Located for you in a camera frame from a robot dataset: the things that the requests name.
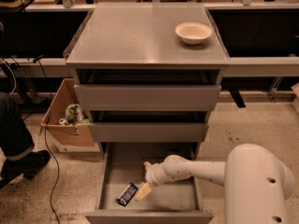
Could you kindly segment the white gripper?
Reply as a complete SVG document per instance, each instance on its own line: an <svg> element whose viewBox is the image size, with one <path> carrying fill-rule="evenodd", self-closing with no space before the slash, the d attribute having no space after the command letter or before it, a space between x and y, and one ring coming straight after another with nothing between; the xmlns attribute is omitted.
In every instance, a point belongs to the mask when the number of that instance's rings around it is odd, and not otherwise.
<svg viewBox="0 0 299 224"><path fill-rule="evenodd" d="M135 195L137 202L148 196L152 192L152 187L161 186L165 182L165 171L162 163L150 164L145 161L144 166L146 170L145 179L148 183L142 183L139 187Z"/></svg>

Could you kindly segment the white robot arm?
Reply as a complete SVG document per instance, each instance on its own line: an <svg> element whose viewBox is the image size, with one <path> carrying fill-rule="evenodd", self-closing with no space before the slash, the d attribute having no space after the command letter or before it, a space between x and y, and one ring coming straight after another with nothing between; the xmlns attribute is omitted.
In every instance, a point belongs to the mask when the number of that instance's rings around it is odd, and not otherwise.
<svg viewBox="0 0 299 224"><path fill-rule="evenodd" d="M144 166L146 181L135 196L137 201L155 187L196 177L224 187L225 224L288 224L285 201L294 192L294 176L264 147L239 145L225 161L189 161L170 155Z"/></svg>

